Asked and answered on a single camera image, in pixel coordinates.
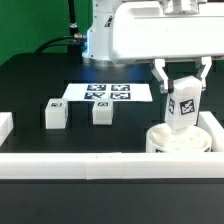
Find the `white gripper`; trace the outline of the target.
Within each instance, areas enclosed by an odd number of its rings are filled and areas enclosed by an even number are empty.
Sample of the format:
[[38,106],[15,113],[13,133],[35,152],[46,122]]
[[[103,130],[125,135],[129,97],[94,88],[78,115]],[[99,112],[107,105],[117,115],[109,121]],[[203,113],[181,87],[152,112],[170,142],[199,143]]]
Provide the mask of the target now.
[[196,61],[196,77],[206,89],[212,58],[224,57],[224,2],[199,6],[199,12],[165,14],[156,1],[127,2],[116,11],[109,33],[109,57],[115,63],[153,60],[151,71],[161,93],[173,92],[165,60]]

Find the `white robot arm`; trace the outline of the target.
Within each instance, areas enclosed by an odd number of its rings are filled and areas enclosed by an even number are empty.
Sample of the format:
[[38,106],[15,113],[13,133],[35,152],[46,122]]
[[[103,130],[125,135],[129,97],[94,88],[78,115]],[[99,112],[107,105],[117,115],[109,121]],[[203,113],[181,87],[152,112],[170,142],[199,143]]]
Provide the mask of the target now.
[[194,61],[204,82],[214,60],[224,59],[224,1],[92,0],[86,63],[99,66],[149,63],[160,91],[174,82],[167,62]]

